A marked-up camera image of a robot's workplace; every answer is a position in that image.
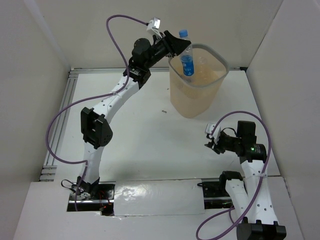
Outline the blue cap labelled bottle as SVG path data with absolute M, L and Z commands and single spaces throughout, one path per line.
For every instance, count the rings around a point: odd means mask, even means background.
M 192 45 L 190 44 L 179 57 L 182 64 L 184 79 L 191 83 L 195 74 Z

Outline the clear bottle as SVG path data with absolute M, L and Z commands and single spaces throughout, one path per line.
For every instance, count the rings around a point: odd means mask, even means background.
M 211 76 L 211 67 L 205 57 L 198 57 L 196 61 L 196 73 L 201 79 L 209 79 Z

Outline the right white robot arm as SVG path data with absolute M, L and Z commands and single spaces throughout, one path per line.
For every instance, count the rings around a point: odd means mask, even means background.
M 205 129 L 209 143 L 206 147 L 217 154 L 226 151 L 239 157 L 244 176 L 236 171 L 223 171 L 219 177 L 218 190 L 230 196 L 236 216 L 236 237 L 239 240 L 283 240 L 287 236 L 285 226 L 279 224 L 275 214 L 267 179 L 267 150 L 257 143 L 256 124 L 238 121 L 235 136 L 221 128 L 213 133 L 215 125 Z

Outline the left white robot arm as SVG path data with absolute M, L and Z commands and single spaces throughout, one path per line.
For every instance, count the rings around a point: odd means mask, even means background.
M 104 147 L 113 137 L 110 123 L 114 115 L 148 81 L 151 67 L 164 57 L 181 55 L 190 45 L 191 41 L 187 38 L 175 37 L 167 30 L 162 37 L 154 35 L 153 43 L 139 38 L 134 42 L 128 70 L 123 72 L 111 95 L 92 108 L 82 109 L 80 123 L 86 163 L 77 177 L 77 185 L 86 199 L 92 200 L 99 193 L 99 168 Z

